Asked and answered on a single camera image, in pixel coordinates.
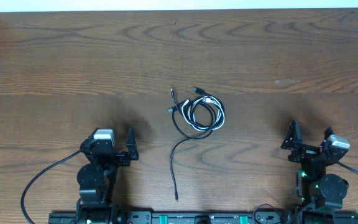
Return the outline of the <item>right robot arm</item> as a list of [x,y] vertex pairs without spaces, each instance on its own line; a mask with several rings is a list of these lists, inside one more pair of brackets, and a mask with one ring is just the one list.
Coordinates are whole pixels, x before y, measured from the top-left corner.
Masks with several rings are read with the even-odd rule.
[[286,222],[334,223],[335,212],[343,206],[349,183],[336,174],[328,174],[326,168],[346,155],[349,141],[328,127],[319,146],[305,144],[300,124],[294,120],[281,148],[291,151],[290,162],[301,165],[296,173],[296,194],[301,204],[288,211]]

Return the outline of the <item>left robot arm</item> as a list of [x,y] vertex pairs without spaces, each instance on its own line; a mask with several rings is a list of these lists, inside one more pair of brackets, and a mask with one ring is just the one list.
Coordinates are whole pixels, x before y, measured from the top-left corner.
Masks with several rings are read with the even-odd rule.
[[114,150],[112,129],[96,128],[80,145],[80,151],[89,160],[77,173],[80,199],[76,206],[76,223],[127,223],[127,214],[112,203],[112,193],[120,167],[127,167],[139,159],[130,128],[126,151]]

